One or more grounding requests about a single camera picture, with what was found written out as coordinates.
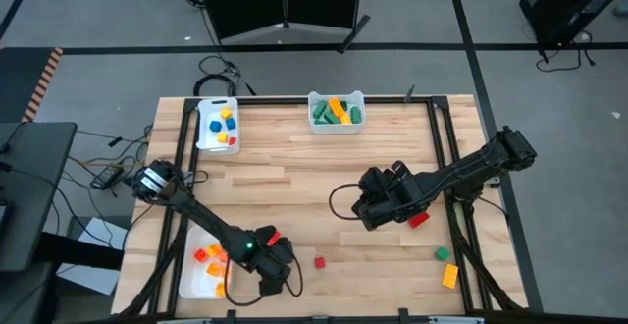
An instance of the plastic container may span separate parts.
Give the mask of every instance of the plastic container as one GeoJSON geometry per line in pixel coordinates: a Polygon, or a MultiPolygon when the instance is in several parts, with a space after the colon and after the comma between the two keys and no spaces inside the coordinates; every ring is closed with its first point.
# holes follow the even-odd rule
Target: plastic container
{"type": "Polygon", "coordinates": [[[364,127],[366,123],[366,107],[364,106],[364,94],[360,91],[354,91],[351,94],[346,95],[321,95],[316,92],[310,92],[307,95],[307,120],[310,122],[310,128],[314,134],[357,134],[364,127]],[[359,124],[316,124],[312,117],[312,111],[314,106],[321,100],[329,100],[332,97],[337,97],[340,101],[346,101],[347,111],[357,106],[362,113],[362,121],[359,124]]]}
{"type": "Polygon", "coordinates": [[[196,147],[201,150],[207,150],[212,155],[230,155],[239,152],[239,114],[237,111],[237,99],[232,97],[216,97],[204,99],[198,103],[198,112],[200,114],[200,130],[196,147]],[[232,111],[232,117],[235,120],[235,129],[228,130],[227,123],[220,116],[223,108],[229,108],[232,111]],[[212,121],[220,122],[221,130],[212,132],[209,124],[212,121]],[[228,142],[230,137],[235,137],[234,145],[229,146],[228,143],[220,143],[217,140],[218,133],[227,133],[228,142]]]}
{"type": "MultiPolygon", "coordinates": [[[[199,226],[194,226],[187,231],[185,253],[183,255],[183,271],[181,273],[181,282],[179,283],[179,295],[181,297],[191,299],[224,298],[216,294],[216,287],[224,282],[224,276],[216,277],[208,274],[207,267],[212,262],[218,262],[222,266],[227,266],[227,263],[221,262],[218,257],[210,257],[203,262],[194,258],[194,254],[199,249],[206,249],[208,246],[216,243],[218,243],[218,240],[199,226]]],[[[229,279],[227,279],[229,289],[232,283],[233,266],[233,264],[230,264],[229,279]]]]}

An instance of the orange lego block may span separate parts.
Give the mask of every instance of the orange lego block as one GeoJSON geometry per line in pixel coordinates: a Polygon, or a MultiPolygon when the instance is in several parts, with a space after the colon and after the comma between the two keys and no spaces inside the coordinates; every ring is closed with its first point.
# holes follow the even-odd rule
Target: orange lego block
{"type": "Polygon", "coordinates": [[[217,257],[220,253],[225,252],[219,244],[212,244],[208,246],[205,251],[207,251],[209,257],[217,257]]]}
{"type": "Polygon", "coordinates": [[[340,118],[342,115],[346,114],[344,113],[344,109],[342,109],[342,105],[340,104],[340,101],[336,97],[330,98],[328,103],[330,105],[330,110],[332,111],[332,113],[334,113],[334,115],[337,118],[340,118]]]}
{"type": "Polygon", "coordinates": [[[340,116],[340,122],[345,125],[351,125],[351,118],[349,118],[346,113],[342,113],[340,116]]]}
{"type": "Polygon", "coordinates": [[[458,267],[448,264],[443,274],[443,286],[450,289],[455,288],[455,281],[458,278],[458,267]]]}
{"type": "Polygon", "coordinates": [[[224,297],[225,296],[225,283],[220,283],[216,285],[216,297],[224,297]]]}
{"type": "Polygon", "coordinates": [[[226,271],[227,271],[226,267],[216,262],[209,264],[209,266],[207,267],[207,270],[205,270],[205,272],[207,272],[211,276],[222,277],[222,278],[225,277],[226,271]]]}

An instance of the lego block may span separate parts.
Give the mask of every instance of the lego block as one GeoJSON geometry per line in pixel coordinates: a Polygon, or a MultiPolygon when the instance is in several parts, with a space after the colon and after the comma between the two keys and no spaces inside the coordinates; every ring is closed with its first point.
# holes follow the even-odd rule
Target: lego block
{"type": "Polygon", "coordinates": [[[314,119],[321,118],[323,116],[323,113],[325,113],[326,109],[327,109],[326,101],[318,102],[318,104],[314,108],[314,113],[312,113],[312,117],[314,117],[314,119]]]}
{"type": "Polygon", "coordinates": [[[343,113],[340,116],[340,122],[344,125],[351,125],[351,120],[349,119],[349,116],[346,115],[346,113],[343,113]]]}
{"type": "Polygon", "coordinates": [[[216,297],[224,297],[225,296],[225,283],[220,283],[216,285],[216,297]]]}
{"type": "Polygon", "coordinates": [[[234,120],[234,118],[229,118],[225,120],[225,124],[227,124],[228,130],[233,130],[236,128],[236,121],[234,120]]]}
{"type": "Polygon", "coordinates": [[[216,140],[220,143],[227,143],[227,133],[218,133],[216,140]]]}
{"type": "Polygon", "coordinates": [[[210,246],[208,246],[205,251],[207,252],[207,255],[209,255],[209,257],[216,257],[218,256],[220,253],[224,252],[224,250],[222,249],[221,246],[219,246],[218,244],[212,244],[210,246]]]}
{"type": "Polygon", "coordinates": [[[330,98],[328,103],[330,105],[330,110],[332,111],[332,113],[334,113],[334,115],[337,118],[340,118],[340,116],[342,114],[344,114],[344,110],[342,109],[342,105],[340,105],[340,101],[337,98],[335,98],[335,97],[330,98]]]}
{"type": "Polygon", "coordinates": [[[444,246],[441,246],[436,249],[436,251],[434,252],[434,256],[436,256],[436,258],[440,261],[445,261],[449,258],[449,252],[444,246]]]}
{"type": "Polygon", "coordinates": [[[223,125],[222,125],[222,124],[220,124],[220,122],[217,122],[217,121],[212,121],[212,122],[209,124],[209,130],[210,130],[210,131],[212,131],[212,132],[214,132],[214,133],[219,132],[219,131],[220,131],[220,129],[222,129],[222,128],[223,128],[223,125]]]}
{"type": "Polygon", "coordinates": [[[443,286],[450,289],[455,288],[455,281],[458,278],[458,267],[448,264],[443,274],[443,286]]]}
{"type": "Polygon", "coordinates": [[[209,256],[203,249],[197,250],[196,253],[194,254],[194,258],[198,260],[199,262],[204,262],[205,260],[207,260],[208,257],[209,256]]]}
{"type": "Polygon", "coordinates": [[[232,111],[229,108],[223,108],[220,110],[220,117],[224,120],[228,120],[232,116],[232,111]]]}
{"type": "Polygon", "coordinates": [[[323,119],[325,119],[325,121],[329,124],[340,124],[340,120],[338,120],[334,113],[330,111],[327,111],[325,112],[325,114],[323,114],[323,119]]]}
{"type": "Polygon", "coordinates": [[[325,258],[322,256],[314,258],[314,267],[322,269],[325,267],[325,258]]]}
{"type": "Polygon", "coordinates": [[[428,215],[427,212],[422,212],[414,217],[412,217],[411,219],[408,220],[408,224],[410,224],[410,227],[417,228],[419,227],[420,224],[424,223],[425,221],[427,221],[430,218],[430,215],[428,215]]]}
{"type": "Polygon", "coordinates": [[[227,271],[227,268],[219,263],[211,263],[209,264],[209,266],[207,267],[207,270],[205,270],[206,273],[208,273],[211,276],[216,276],[216,277],[225,277],[225,272],[227,271]]]}
{"type": "Polygon", "coordinates": [[[353,107],[351,108],[351,123],[360,124],[362,123],[362,112],[360,112],[360,108],[353,107]]]}

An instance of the green lego block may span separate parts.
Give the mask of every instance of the green lego block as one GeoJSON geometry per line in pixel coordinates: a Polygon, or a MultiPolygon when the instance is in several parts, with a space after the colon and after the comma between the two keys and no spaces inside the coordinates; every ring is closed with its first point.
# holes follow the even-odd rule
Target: green lego block
{"type": "Polygon", "coordinates": [[[332,111],[328,110],[327,112],[325,112],[325,114],[323,114],[323,118],[329,124],[340,124],[340,120],[338,120],[338,118],[336,118],[336,116],[334,115],[334,113],[332,113],[332,111]]]}
{"type": "Polygon", "coordinates": [[[353,124],[362,123],[362,113],[360,112],[360,108],[358,107],[351,108],[351,123],[353,124]]]}
{"type": "Polygon", "coordinates": [[[440,248],[436,249],[434,256],[436,256],[436,258],[440,261],[446,261],[449,258],[449,252],[444,246],[441,246],[440,248]]]}
{"type": "Polygon", "coordinates": [[[320,101],[316,104],[316,108],[314,108],[314,113],[312,114],[312,117],[314,117],[314,119],[319,119],[323,116],[323,113],[325,113],[325,110],[327,109],[327,102],[326,101],[320,101]]]}

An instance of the wooden table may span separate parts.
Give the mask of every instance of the wooden table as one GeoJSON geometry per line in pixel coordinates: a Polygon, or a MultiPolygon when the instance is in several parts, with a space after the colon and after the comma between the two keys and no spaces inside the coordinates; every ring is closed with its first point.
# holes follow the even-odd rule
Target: wooden table
{"type": "MultiPolygon", "coordinates": [[[[474,97],[453,95],[448,99],[460,154],[465,156],[485,143],[474,97]]],[[[183,98],[160,100],[148,161],[174,160],[183,102],[183,98]]],[[[277,226],[293,242],[305,290],[299,298],[284,291],[253,306],[239,307],[238,317],[397,315],[401,307],[408,308],[410,315],[464,313],[459,286],[451,290],[441,285],[445,263],[434,256],[439,246],[446,246],[451,252],[442,197],[428,209],[431,218],[414,230],[407,224],[392,222],[367,232],[361,222],[336,218],[327,203],[334,187],[357,183],[372,166],[388,168],[399,159],[413,173],[436,170],[425,105],[367,105],[368,120],[359,135],[313,135],[306,119],[306,105],[240,106],[239,113],[241,151],[221,157],[201,152],[197,170],[208,172],[210,179],[196,185],[194,194],[230,224],[244,229],[277,226]],[[314,268],[316,256],[325,257],[325,269],[314,268]]],[[[448,151],[441,115],[439,120],[448,151]]],[[[195,121],[191,119],[189,146],[195,121]]],[[[188,165],[190,151],[191,147],[186,150],[184,166],[188,165]]],[[[350,189],[337,193],[335,205],[340,213],[351,215],[349,207],[358,193],[350,189]]],[[[497,189],[485,189],[484,198],[500,204],[497,189]]],[[[139,202],[133,219],[145,208],[139,202]]],[[[482,201],[476,202],[475,210],[487,268],[515,301],[526,305],[503,214],[482,201]]],[[[131,230],[113,313],[129,304],[152,272],[163,217],[164,209],[153,207],[131,230]]],[[[463,222],[460,227],[464,232],[463,222]]],[[[293,264],[292,268],[289,281],[297,289],[293,264]]],[[[476,277],[473,268],[467,268],[474,304],[479,308],[476,277]]],[[[234,299],[247,301],[258,296],[259,276],[235,267],[234,278],[234,299]]],[[[169,274],[165,279],[160,310],[165,310],[169,274]]],[[[180,297],[177,316],[224,317],[227,309],[232,306],[226,300],[180,297]]]]}

